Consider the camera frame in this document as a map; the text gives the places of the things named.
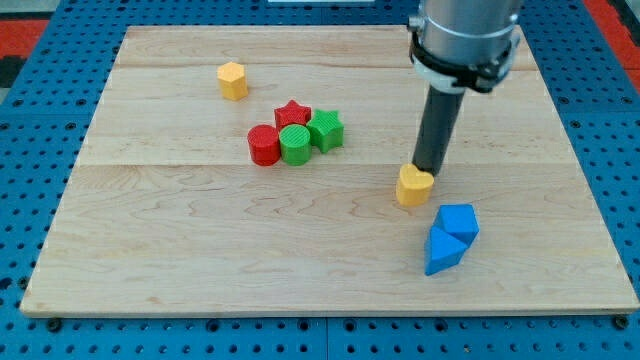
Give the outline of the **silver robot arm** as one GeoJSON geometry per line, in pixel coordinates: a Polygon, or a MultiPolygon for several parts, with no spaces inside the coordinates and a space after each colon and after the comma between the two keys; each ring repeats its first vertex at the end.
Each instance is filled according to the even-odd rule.
{"type": "Polygon", "coordinates": [[[428,85],[412,163],[438,175],[464,94],[487,94],[512,68],[522,0],[424,0],[408,20],[409,57],[428,85]]]}

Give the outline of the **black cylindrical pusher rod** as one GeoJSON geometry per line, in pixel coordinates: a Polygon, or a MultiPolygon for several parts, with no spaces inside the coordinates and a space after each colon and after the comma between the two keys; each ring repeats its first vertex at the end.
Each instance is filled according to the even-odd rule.
{"type": "Polygon", "coordinates": [[[429,87],[412,158],[420,171],[439,174],[463,98],[429,87]]]}

